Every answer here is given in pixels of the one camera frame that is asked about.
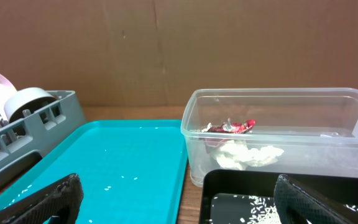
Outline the white tissue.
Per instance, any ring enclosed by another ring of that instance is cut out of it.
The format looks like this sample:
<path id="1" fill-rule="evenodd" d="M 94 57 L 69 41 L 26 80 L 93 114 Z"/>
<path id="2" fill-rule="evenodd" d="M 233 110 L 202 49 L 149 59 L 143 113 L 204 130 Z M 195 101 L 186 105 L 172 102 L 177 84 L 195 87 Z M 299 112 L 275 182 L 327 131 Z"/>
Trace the white tissue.
<path id="1" fill-rule="evenodd" d="M 246 170 L 247 167 L 263 167 L 278 161 L 284 150 L 274 146 L 249 148 L 245 140 L 229 139 L 218 147 L 208 146 L 206 152 L 222 169 Z"/>

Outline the grey bowl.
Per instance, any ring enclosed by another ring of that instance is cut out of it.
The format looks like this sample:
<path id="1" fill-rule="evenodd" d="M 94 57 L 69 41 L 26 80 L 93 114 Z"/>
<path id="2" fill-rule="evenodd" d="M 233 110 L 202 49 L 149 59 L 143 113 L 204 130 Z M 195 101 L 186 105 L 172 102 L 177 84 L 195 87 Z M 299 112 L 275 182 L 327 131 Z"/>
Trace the grey bowl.
<path id="1" fill-rule="evenodd" d="M 24 117 L 23 111 L 34 111 L 56 101 L 57 99 L 39 87 L 30 87 L 19 90 L 4 104 L 4 111 L 10 123 Z"/>

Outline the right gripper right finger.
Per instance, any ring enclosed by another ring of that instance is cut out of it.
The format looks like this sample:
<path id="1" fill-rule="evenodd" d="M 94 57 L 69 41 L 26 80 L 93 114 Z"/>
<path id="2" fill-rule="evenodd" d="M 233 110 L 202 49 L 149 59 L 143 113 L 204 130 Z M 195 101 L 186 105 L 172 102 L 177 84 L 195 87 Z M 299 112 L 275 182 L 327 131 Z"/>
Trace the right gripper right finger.
<path id="1" fill-rule="evenodd" d="M 358 179 L 280 174 L 273 200 L 282 223 L 358 223 Z"/>

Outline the rice and food leftovers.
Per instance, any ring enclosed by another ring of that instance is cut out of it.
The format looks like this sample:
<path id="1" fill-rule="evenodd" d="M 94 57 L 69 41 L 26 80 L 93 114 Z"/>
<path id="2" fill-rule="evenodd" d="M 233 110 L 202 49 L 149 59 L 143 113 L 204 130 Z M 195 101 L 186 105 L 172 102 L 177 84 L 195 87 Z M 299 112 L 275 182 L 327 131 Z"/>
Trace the rice and food leftovers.
<path id="1" fill-rule="evenodd" d="M 330 199 L 358 214 L 358 195 L 345 194 Z M 200 223 L 281 224 L 273 197 L 218 193 L 202 204 Z"/>

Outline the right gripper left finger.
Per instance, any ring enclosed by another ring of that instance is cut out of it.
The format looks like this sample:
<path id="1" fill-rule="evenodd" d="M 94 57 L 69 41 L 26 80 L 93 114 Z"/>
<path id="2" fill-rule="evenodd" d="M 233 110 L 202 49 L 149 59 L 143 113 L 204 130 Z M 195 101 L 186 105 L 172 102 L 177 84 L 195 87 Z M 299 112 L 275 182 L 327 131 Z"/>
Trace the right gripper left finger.
<path id="1" fill-rule="evenodd" d="M 83 197 L 79 175 L 69 174 L 0 210 L 0 224 L 75 224 Z"/>

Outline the red snack wrapper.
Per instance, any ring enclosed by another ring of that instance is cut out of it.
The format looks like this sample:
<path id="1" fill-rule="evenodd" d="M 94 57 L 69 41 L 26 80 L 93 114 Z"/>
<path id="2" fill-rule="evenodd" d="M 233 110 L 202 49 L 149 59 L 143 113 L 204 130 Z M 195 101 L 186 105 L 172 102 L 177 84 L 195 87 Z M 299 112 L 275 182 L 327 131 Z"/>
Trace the red snack wrapper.
<path id="1" fill-rule="evenodd" d="M 255 126 L 256 120 L 249 119 L 243 123 L 231 123 L 231 119 L 228 118 L 226 122 L 223 122 L 220 126 L 212 126 L 211 123 L 208 124 L 208 127 L 203 130 L 207 133 L 224 133 L 224 134 L 245 134 L 252 130 Z M 218 147 L 222 143 L 227 142 L 228 139 L 218 139 L 218 138 L 202 138 L 208 146 Z"/>

